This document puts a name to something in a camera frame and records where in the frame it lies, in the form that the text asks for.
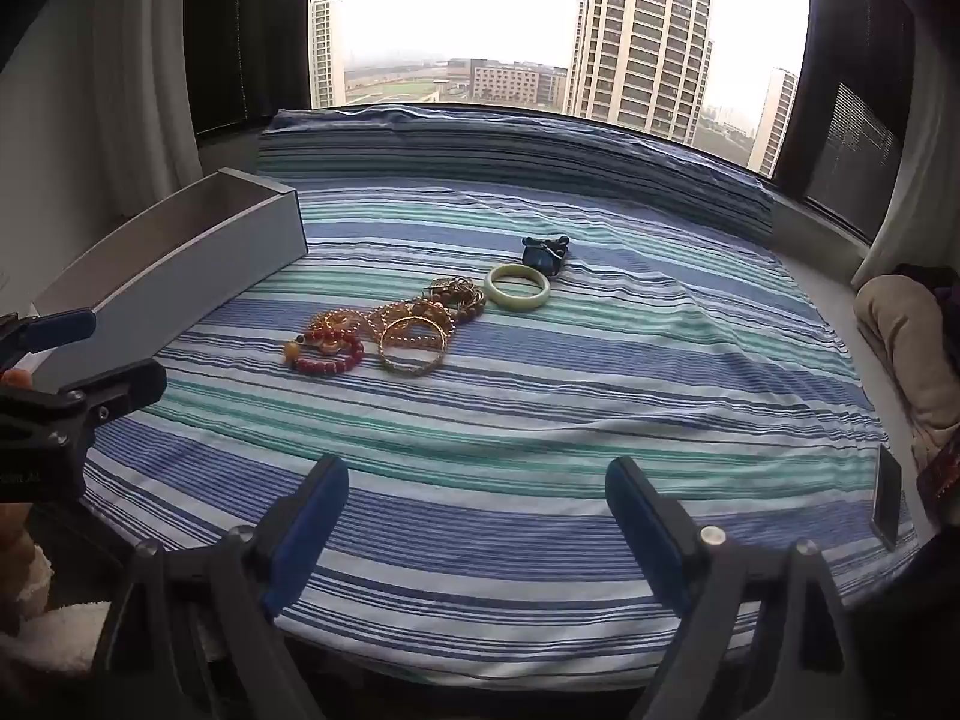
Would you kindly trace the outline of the left white fleece sleeve forearm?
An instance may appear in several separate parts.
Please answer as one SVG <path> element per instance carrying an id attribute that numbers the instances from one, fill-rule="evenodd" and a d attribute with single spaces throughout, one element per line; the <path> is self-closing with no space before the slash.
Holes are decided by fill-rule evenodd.
<path id="1" fill-rule="evenodd" d="M 53 567 L 26 530 L 28 504 L 2 505 L 2 653 L 39 671 L 86 674 L 109 603 L 49 608 Z"/>

